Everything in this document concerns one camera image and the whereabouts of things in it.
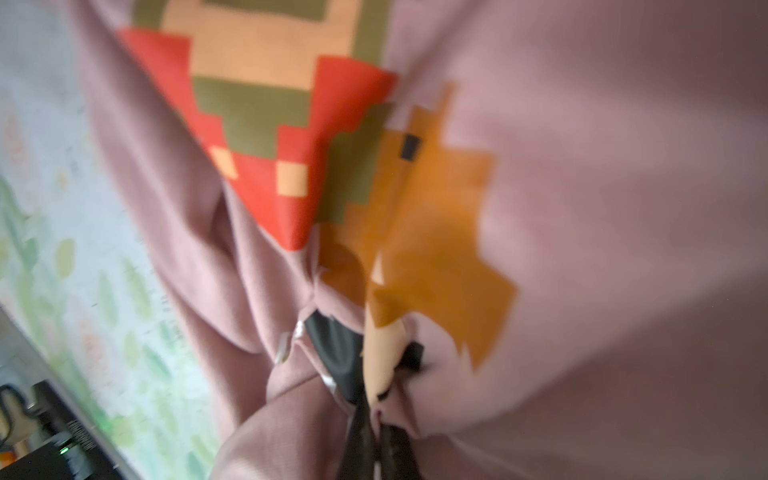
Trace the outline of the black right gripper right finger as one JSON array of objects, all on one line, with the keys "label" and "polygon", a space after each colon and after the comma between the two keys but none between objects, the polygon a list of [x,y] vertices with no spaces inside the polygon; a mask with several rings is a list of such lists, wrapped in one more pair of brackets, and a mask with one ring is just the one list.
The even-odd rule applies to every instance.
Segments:
[{"label": "black right gripper right finger", "polygon": [[397,426],[382,424],[379,437],[379,464],[382,480],[422,480],[408,433]]}]

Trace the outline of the pink pixel-print t-shirt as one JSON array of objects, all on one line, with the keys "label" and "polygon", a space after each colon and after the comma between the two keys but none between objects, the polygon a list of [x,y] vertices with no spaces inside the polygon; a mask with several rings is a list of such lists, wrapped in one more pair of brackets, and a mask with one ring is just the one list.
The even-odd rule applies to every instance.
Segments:
[{"label": "pink pixel-print t-shirt", "polygon": [[767,475],[763,1],[62,1],[215,479]]}]

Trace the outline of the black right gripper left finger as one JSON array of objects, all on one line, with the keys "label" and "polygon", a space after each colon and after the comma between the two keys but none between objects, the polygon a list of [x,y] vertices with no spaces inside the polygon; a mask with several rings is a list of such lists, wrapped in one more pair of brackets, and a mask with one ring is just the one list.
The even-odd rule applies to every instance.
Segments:
[{"label": "black right gripper left finger", "polygon": [[373,480],[378,447],[370,422],[370,408],[360,401],[349,424],[336,480]]}]

